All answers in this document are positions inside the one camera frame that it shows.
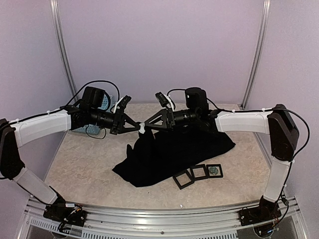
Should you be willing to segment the black garment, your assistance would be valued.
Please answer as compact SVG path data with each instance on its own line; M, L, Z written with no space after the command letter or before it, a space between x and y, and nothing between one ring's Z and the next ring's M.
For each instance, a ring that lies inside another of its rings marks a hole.
M135 187L155 185L205 160L223 155L235 147L224 132L196 129L185 132L147 129L134 145L127 145L126 158L113 168Z

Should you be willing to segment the green round brooch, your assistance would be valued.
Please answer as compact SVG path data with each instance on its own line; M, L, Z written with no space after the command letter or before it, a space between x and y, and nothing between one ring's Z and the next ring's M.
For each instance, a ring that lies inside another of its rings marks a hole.
M220 175L220 170L218 167L209 167L208 171L210 177L218 177Z

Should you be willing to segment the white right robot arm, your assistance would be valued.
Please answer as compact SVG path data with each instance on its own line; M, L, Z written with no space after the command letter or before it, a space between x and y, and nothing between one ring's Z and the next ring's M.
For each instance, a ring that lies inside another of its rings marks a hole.
M271 171L263 198L268 201L258 206L255 217L265 221L274 211L274 205L286 184L290 164L294 159L299 140L299 130L292 118L292 111L285 105L260 110L162 109L142 124L142 129L169 131L193 126L212 133L254 132L269 136Z

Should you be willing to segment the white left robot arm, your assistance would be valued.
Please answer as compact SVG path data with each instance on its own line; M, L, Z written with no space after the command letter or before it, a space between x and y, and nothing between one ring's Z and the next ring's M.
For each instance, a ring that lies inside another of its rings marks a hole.
M116 113L98 109L81 110L74 106L33 116L28 119L0 120L0 173L15 182L63 222L70 211L58 200L58 194L44 181L64 134L87 124L108 129L110 134L123 134L140 129L124 110Z

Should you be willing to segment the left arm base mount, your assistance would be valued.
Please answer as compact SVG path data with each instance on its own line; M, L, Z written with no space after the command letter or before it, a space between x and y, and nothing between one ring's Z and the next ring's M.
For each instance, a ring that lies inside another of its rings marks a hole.
M57 230L66 233L67 225L84 227L87 212L79 204L67 203L65 199L57 193L57 199L52 204L46 204L43 217L59 222Z

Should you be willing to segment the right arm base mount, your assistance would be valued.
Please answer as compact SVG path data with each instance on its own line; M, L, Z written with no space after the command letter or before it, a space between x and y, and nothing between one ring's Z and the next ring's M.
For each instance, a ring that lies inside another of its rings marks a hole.
M287 208L282 215L279 207L281 201ZM248 226L257 223L263 223L269 220L275 220L275 226L278 225L286 216L289 210L289 200L281 196L276 202L270 202L261 197L259 204L255 207L243 207L239 212L239 221L241 226Z

